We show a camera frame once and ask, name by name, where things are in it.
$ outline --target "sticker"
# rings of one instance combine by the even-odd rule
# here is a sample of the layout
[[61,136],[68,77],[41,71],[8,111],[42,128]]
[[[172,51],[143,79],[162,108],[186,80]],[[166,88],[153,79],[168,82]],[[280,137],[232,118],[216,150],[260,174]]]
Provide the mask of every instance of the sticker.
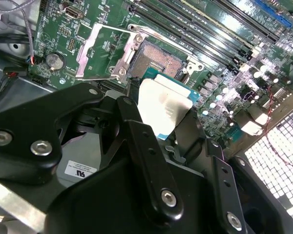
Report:
[[96,168],[89,167],[81,163],[77,163],[77,162],[69,160],[64,173],[70,176],[84,179],[87,176],[95,173],[96,171],[97,171]]

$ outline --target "blue dimm slot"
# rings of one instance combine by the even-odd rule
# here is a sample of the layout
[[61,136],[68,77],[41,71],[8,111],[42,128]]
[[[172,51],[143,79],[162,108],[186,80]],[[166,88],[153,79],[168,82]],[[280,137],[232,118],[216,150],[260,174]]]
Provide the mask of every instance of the blue dimm slot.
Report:
[[271,17],[273,17],[274,19],[276,19],[279,23],[283,24],[284,26],[286,26],[287,28],[291,28],[292,24],[284,17],[278,15],[277,13],[275,13],[275,11],[270,8],[269,6],[267,6],[265,3],[263,3],[261,0],[253,0],[258,6],[261,7],[261,9],[263,11],[265,11],[267,14],[269,14]]

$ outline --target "motherboard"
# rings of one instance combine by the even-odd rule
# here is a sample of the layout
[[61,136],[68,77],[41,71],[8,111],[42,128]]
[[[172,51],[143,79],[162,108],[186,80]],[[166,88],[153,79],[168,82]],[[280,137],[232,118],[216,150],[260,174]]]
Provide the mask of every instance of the motherboard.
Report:
[[41,0],[34,49],[32,79],[55,89],[176,81],[226,146],[291,95],[293,0]]

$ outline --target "screw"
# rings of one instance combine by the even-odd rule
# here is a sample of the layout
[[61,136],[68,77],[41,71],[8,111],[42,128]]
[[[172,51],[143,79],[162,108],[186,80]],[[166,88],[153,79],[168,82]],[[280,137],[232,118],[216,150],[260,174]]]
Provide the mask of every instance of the screw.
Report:
[[136,41],[137,41],[138,43],[141,43],[141,42],[143,41],[143,37],[142,37],[141,35],[137,35],[137,36],[136,36]]
[[5,132],[0,131],[0,146],[4,146],[9,144],[12,141],[12,135]]
[[213,144],[213,146],[218,147],[218,144],[216,141],[212,140],[211,143]]
[[118,72],[121,76],[126,75],[126,70],[124,68],[121,68]]
[[97,94],[98,94],[98,92],[95,91],[94,89],[89,89],[89,92],[90,92],[91,94],[94,94],[94,95],[97,95]]
[[60,84],[65,84],[66,83],[66,80],[64,78],[61,78],[60,79]]
[[113,73],[113,72],[114,72],[114,68],[115,68],[115,67],[109,67],[109,68],[108,68],[109,72],[110,72],[110,73]]
[[132,104],[131,100],[129,98],[127,98],[127,97],[124,98],[124,102],[126,102],[128,105]]
[[162,197],[163,202],[166,205],[168,205],[169,207],[176,206],[177,200],[176,200],[175,195],[171,191],[163,190],[161,197]]
[[228,212],[227,219],[228,219],[229,223],[231,224],[231,226],[233,226],[237,231],[242,230],[242,224],[241,224],[240,220],[233,213]]
[[52,152],[52,145],[49,141],[37,140],[31,144],[30,150],[37,156],[47,156]]
[[238,159],[238,162],[242,165],[242,166],[245,166],[245,161],[243,161],[242,159]]

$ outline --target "hdmi port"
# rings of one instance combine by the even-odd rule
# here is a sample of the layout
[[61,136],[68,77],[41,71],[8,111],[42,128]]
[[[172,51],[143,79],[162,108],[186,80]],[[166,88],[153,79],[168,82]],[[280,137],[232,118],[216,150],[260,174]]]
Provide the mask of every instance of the hdmi port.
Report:
[[65,8],[65,14],[67,14],[68,16],[74,18],[74,19],[78,19],[83,17],[83,11],[79,10],[78,8],[74,7],[74,6],[68,6]]

